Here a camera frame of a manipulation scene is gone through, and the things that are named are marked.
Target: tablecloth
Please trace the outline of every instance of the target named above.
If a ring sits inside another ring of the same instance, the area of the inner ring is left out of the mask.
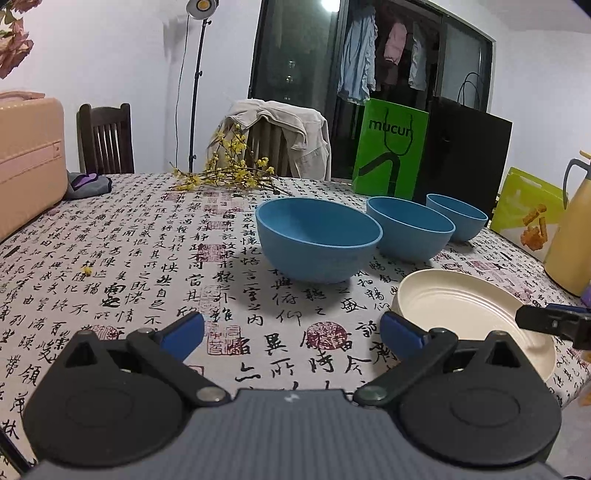
[[[365,197],[344,184],[279,182],[296,196],[365,210]],[[295,283],[258,244],[254,209],[273,193],[173,192],[173,184],[168,174],[113,176],[111,194],[64,202],[0,245],[0,421],[27,458],[33,454],[22,430],[24,405],[79,329],[124,338],[200,311],[206,339],[186,363],[232,394],[239,388],[352,393],[395,365],[379,337],[379,318],[413,271],[469,273],[538,306],[579,304],[537,260],[486,229],[425,264],[376,253],[348,282]],[[555,339],[555,346],[548,387],[566,405],[591,371],[568,342]],[[0,472],[15,476],[6,465]]]

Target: large blue bowl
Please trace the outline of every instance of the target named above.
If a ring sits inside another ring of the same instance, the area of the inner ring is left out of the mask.
[[[363,212],[326,200],[269,200],[256,209],[262,251],[292,280],[339,283],[365,268],[382,239]]]
[[[445,195],[430,193],[427,195],[427,206],[442,213],[456,225],[452,235],[454,242],[472,240],[488,223],[488,216],[483,211]]]
[[[445,247],[456,230],[449,218],[408,200],[374,197],[366,205],[368,215],[384,230],[378,248],[386,257],[426,262]]]

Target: chair backrest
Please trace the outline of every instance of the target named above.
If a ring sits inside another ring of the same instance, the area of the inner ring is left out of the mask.
[[[82,105],[79,129],[86,173],[134,173],[128,103],[121,108]]]
[[[248,140],[246,141],[248,151],[253,152],[253,159],[259,160],[263,157],[269,159],[269,166],[275,169],[280,177],[291,177],[289,157],[287,156],[287,143],[283,136],[281,127],[270,124],[264,118],[250,127]]]

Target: pink flower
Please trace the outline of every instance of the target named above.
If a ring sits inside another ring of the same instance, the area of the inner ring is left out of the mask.
[[[0,78],[4,79],[31,53],[33,40],[23,28],[22,18],[12,23],[12,32],[0,38]]]
[[[19,13],[28,12],[31,8],[35,8],[42,0],[12,0],[12,9]]]

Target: kettle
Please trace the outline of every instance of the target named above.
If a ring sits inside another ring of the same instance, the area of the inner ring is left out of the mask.
[[[591,160],[588,153],[580,153]],[[587,176],[569,202],[566,183],[574,165],[586,170]],[[578,158],[569,162],[564,175],[563,197],[566,211],[545,258],[544,269],[558,285],[580,297],[591,280],[591,166],[588,163]]]

